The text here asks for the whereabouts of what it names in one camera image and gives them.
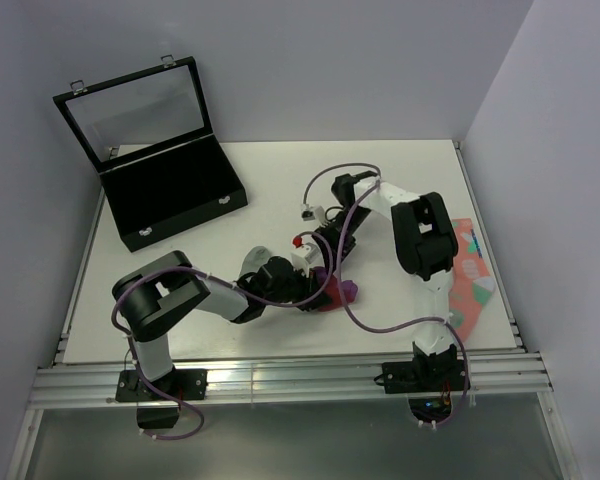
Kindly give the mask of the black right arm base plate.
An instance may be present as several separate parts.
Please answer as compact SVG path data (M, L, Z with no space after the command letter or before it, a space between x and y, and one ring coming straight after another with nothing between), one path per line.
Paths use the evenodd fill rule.
M442 370L424 370L415 361L385 362L381 373L374 379L386 394L461 392L465 387L466 373L462 362L456 361Z

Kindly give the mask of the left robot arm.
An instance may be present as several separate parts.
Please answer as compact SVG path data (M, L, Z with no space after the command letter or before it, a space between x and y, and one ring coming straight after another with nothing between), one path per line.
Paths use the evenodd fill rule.
M261 317L269 302L309 312L336 307L333 276L327 270L297 269L263 246L248 252L235 288L187 273L190 266L188 257L176 250L123 277L112 289L142 371L139 388L152 399L163 399L174 389L167 333L191 311L245 324Z

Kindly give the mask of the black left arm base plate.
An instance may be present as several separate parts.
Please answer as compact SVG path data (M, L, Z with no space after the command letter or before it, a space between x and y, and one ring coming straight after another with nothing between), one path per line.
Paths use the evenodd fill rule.
M152 381L152 385L180 400L203 400L207 387L207 373L206 369L174 368L164 377ZM120 373L115 394L116 402L138 403L162 400L164 397L149 388L135 369Z

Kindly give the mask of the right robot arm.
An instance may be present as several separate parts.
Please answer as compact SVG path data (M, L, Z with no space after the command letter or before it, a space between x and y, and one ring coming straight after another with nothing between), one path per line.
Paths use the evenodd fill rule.
M372 171L336 177L331 192L342 212L316 233L327 241L323 256L333 261L337 297L345 312L369 333L413 328L414 381L426 390L437 388L446 379L447 368L457 364L457 355L464 350L449 320L453 261L459 246L442 196L407 192ZM341 279L342 262L356 245L354 233L372 212L390 221L398 263L419 281L419 300L424 303L422 317L394 327L374 328L356 318Z

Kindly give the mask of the maroon sock with orange cuff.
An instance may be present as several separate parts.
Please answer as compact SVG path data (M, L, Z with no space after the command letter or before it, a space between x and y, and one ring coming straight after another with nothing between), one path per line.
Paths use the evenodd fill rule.
M313 270L318 286L327 282L326 288L321 296L316 300L316 310L319 312L329 312L337 310L343 306L340 293L344 294L347 303L353 303L358 295L358 285L352 280L342 280L337 282L333 274L328 274L324 267L316 267Z

